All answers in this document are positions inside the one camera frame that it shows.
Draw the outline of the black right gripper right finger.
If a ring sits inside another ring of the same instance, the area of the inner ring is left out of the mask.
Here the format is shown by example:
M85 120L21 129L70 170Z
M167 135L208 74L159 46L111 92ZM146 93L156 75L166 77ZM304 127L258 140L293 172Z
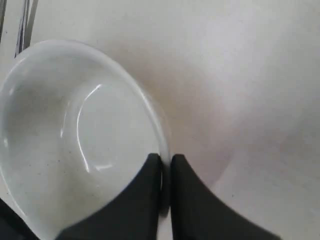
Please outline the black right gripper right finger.
M175 240L276 240L277 235L225 205L201 181L183 154L173 156L171 224Z

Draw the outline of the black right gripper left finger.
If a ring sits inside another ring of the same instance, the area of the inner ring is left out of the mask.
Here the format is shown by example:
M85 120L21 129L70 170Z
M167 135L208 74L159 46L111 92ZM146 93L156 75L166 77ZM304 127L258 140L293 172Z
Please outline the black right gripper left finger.
M155 240L161 205L162 161L150 153L130 184L110 203L65 228L59 240Z

